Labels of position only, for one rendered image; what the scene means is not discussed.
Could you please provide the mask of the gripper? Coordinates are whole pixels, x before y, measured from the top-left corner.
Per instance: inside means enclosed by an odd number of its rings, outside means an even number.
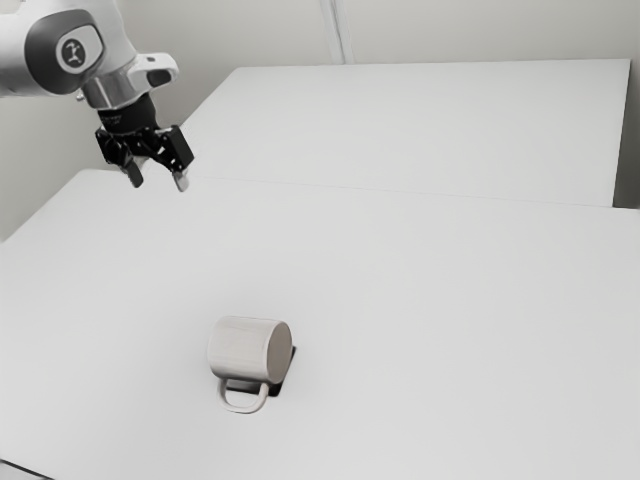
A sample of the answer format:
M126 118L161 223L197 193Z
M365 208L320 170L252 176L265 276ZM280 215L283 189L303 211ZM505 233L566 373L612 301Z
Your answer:
M165 167L179 192L188 189L187 170L194 153L178 125L160 129L149 95L142 95L121 109L99 110L98 116L102 127L95 131L95 137L103 158L124 173L134 188L141 187L144 179L133 153L120 136L138 134L143 156Z

